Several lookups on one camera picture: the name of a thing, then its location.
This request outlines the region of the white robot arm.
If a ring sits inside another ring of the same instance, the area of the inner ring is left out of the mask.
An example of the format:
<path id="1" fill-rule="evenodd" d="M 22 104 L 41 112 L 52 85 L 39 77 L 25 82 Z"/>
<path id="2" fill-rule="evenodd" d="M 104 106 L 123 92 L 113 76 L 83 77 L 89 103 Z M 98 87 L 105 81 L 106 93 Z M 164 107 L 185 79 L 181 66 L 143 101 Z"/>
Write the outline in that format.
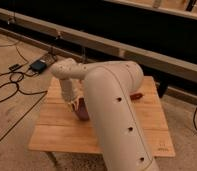
<path id="1" fill-rule="evenodd" d="M 72 81 L 83 85 L 84 102 L 108 171 L 159 171 L 131 102 L 143 71 L 133 61 L 91 64 L 68 58 L 52 65 L 62 96 L 76 98 Z"/>

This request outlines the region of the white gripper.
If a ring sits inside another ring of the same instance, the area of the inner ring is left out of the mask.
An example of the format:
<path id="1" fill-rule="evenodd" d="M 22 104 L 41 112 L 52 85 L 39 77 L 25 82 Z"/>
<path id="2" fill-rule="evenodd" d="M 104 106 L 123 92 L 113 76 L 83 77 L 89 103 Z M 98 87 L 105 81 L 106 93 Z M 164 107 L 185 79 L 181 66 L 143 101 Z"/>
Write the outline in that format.
<path id="1" fill-rule="evenodd" d="M 65 102 L 69 105 L 72 112 L 77 112 L 82 97 L 82 85 L 79 80 L 65 79 L 61 81 L 61 94 Z"/>

